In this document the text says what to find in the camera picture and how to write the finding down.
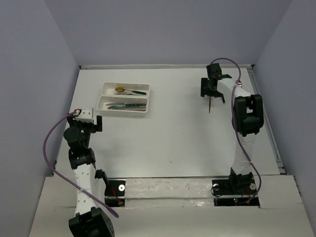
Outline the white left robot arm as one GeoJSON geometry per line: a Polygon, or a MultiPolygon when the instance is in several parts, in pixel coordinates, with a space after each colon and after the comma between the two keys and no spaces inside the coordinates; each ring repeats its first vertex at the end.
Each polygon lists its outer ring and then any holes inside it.
{"type": "Polygon", "coordinates": [[[63,134],[69,146],[68,157],[74,172],[77,189],[75,216],[68,221],[74,237],[114,237],[112,221],[103,206],[87,195],[87,191],[100,201],[109,190],[109,180],[102,169],[96,168],[94,151],[89,147],[90,135],[101,132],[102,118],[94,124],[80,121],[75,115],[67,118],[69,128],[63,134]]]}

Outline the steel knife dark marbled handle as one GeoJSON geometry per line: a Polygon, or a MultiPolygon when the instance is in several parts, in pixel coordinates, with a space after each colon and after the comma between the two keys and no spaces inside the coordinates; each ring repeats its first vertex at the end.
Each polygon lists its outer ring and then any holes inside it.
{"type": "Polygon", "coordinates": [[[104,106],[128,106],[128,107],[146,107],[147,104],[142,104],[142,103],[106,103],[104,106]]]}

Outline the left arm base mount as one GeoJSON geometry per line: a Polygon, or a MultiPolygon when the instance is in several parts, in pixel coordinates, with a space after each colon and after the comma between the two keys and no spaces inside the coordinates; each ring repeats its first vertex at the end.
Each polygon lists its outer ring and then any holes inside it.
{"type": "Polygon", "coordinates": [[[109,185],[105,189],[105,204],[109,207],[125,207],[125,179],[109,180],[109,185]]]}

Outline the beige plastic spoon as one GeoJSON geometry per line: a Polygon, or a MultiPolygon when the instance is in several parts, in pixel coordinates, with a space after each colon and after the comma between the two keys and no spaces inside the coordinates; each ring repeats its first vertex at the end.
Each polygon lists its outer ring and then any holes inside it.
{"type": "Polygon", "coordinates": [[[131,91],[124,91],[124,92],[115,92],[115,95],[120,95],[120,96],[140,96],[140,94],[131,92],[131,91]]]}

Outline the teal plastic knife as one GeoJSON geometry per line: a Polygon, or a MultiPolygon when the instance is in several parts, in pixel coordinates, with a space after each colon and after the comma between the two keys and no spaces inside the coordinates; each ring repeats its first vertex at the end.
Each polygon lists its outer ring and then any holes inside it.
{"type": "Polygon", "coordinates": [[[146,106],[127,106],[125,105],[122,109],[146,109],[146,106]]]}

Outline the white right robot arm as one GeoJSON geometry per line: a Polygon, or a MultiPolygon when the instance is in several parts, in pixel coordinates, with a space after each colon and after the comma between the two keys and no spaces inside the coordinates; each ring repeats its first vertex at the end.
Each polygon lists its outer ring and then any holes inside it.
{"type": "Polygon", "coordinates": [[[207,77],[201,79],[200,95],[230,101],[232,127],[237,137],[235,158],[227,179],[213,181],[212,194],[221,196],[241,196],[256,193],[251,160],[254,142],[264,125],[263,99],[259,94],[251,94],[240,86],[239,79],[223,74],[218,63],[206,66],[207,77]]]}

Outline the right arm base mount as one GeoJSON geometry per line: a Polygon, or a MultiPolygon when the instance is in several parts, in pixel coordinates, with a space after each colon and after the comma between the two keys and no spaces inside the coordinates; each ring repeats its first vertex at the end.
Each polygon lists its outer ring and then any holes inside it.
{"type": "Polygon", "coordinates": [[[214,197],[214,206],[260,206],[254,182],[234,190],[228,179],[216,179],[212,181],[210,190],[214,197]]]}

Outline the gold spoon green handle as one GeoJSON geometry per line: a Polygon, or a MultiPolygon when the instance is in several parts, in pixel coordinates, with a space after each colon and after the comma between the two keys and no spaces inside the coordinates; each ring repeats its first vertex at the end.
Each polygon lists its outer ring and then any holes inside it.
{"type": "Polygon", "coordinates": [[[129,90],[129,89],[125,89],[123,87],[117,87],[117,88],[115,88],[115,91],[117,91],[117,92],[131,91],[131,92],[134,92],[134,93],[137,93],[137,94],[140,94],[140,95],[147,95],[146,92],[137,91],[137,90],[129,90]]]}

